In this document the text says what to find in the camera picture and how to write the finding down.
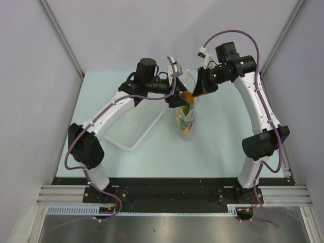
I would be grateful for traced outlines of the yellow green mango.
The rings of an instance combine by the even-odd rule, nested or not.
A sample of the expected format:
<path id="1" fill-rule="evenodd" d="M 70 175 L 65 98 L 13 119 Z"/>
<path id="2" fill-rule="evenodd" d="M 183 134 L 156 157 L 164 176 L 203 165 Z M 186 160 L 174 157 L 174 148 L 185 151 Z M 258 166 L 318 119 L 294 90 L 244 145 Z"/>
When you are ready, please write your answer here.
<path id="1" fill-rule="evenodd" d="M 185 117 L 188 117 L 190 111 L 194 108 L 194 105 L 182 106 L 181 111 Z"/>

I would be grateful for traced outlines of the clear zip top bag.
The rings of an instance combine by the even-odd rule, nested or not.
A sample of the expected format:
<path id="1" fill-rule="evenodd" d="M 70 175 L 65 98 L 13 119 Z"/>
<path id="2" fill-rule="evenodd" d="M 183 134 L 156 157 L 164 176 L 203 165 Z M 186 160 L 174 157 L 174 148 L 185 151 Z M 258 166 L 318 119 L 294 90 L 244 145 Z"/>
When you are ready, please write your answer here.
<path id="1" fill-rule="evenodd" d="M 184 78 L 183 84 L 186 91 L 189 91 L 191 94 L 195 88 L 196 80 L 191 74 L 190 70 L 186 70 L 186 76 Z M 195 128 L 195 118 L 196 118 L 196 110 L 199 102 L 199 97 L 194 97 L 194 108 L 190 111 L 188 117 L 185 117 L 181 111 L 181 107 L 176 109 L 176 121 L 178 126 L 179 135 L 183 140 L 193 139 L 193 131 Z M 191 127 L 187 136 L 182 134 L 182 130 L 186 127 Z"/>

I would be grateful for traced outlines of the orange red papaya slice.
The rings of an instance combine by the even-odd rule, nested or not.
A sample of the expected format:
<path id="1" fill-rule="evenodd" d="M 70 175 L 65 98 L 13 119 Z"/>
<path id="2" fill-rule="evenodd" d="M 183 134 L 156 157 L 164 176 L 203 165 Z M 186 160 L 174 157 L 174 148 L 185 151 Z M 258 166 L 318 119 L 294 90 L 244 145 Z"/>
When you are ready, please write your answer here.
<path id="1" fill-rule="evenodd" d="M 186 127 L 186 128 L 184 128 L 184 129 L 182 130 L 182 134 L 185 135 L 185 136 L 187 136 L 188 133 L 189 133 L 189 131 L 190 131 L 190 129 L 191 129 L 191 127 Z"/>

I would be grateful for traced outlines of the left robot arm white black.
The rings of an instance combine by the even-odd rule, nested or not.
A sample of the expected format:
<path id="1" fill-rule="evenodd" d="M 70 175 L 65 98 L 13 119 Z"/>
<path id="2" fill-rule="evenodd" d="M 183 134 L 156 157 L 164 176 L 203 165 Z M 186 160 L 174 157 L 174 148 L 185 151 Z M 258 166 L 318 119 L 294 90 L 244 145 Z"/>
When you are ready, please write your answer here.
<path id="1" fill-rule="evenodd" d="M 136 108 L 143 100 L 165 101 L 170 108 L 188 104 L 181 96 L 186 88 L 180 81 L 181 65 L 168 57 L 167 78 L 158 76 L 158 65 L 151 58 L 142 58 L 123 82 L 115 96 L 96 115 L 81 125 L 73 123 L 68 128 L 68 152 L 80 164 L 88 182 L 95 188 L 94 196 L 100 202 L 111 199 L 109 178 L 102 168 L 104 150 L 100 144 L 109 128 L 122 116 Z"/>

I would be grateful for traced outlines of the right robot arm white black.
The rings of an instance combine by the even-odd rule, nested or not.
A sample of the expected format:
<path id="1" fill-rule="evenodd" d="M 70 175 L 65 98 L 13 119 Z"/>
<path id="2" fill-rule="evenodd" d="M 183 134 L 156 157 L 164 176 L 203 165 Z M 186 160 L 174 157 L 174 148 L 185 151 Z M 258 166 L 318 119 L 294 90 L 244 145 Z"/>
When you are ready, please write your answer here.
<path id="1" fill-rule="evenodd" d="M 246 155 L 242 170 L 236 178 L 232 195 L 239 203 L 257 197 L 254 187 L 258 185 L 258 170 L 275 151 L 282 151 L 282 143 L 290 134 L 288 126 L 282 126 L 274 115 L 252 56 L 240 56 L 233 42 L 216 47 L 210 54 L 200 47 L 198 56 L 204 64 L 197 70 L 197 83 L 193 96 L 213 93 L 224 82 L 231 82 L 240 93 L 248 111 L 253 135 L 242 140 Z"/>

